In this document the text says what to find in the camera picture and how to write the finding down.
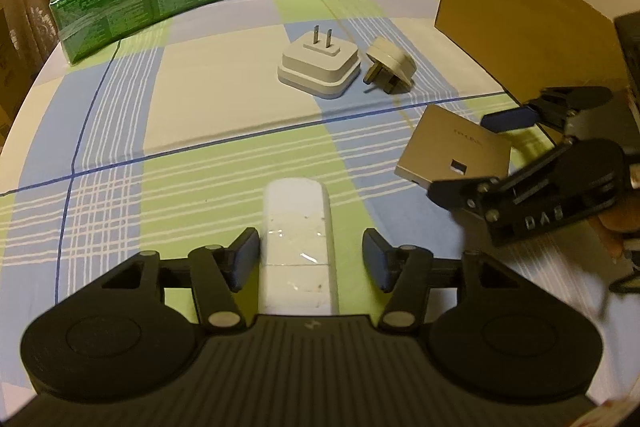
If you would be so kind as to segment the person's right hand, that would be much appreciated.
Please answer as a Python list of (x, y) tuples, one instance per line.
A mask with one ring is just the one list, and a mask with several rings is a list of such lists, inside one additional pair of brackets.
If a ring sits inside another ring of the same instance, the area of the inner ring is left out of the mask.
[(591, 226), (612, 259), (624, 254), (624, 234), (639, 231), (639, 192), (626, 194), (614, 206), (590, 219)]

